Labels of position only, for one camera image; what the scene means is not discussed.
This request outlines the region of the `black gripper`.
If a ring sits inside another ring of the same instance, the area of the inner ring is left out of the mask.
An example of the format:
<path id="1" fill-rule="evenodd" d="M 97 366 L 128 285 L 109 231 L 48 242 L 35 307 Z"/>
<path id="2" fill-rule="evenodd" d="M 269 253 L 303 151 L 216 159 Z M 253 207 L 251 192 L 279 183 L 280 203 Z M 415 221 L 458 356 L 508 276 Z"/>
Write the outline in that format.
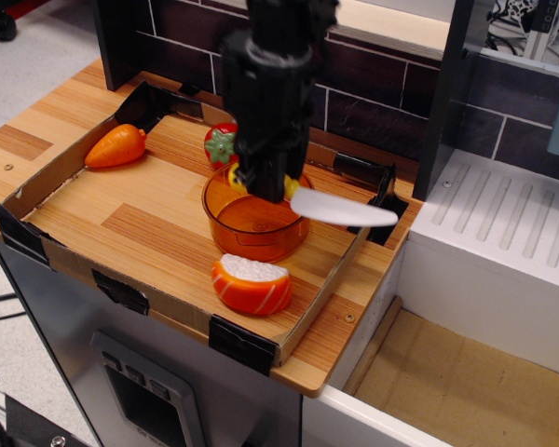
<path id="1" fill-rule="evenodd" d="M 249 27 L 222 46 L 223 103 L 238 125 L 236 175 L 279 203 L 307 157 L 314 52 L 337 24 L 337 1 L 248 1 Z M 264 153 L 263 166 L 261 153 Z"/>

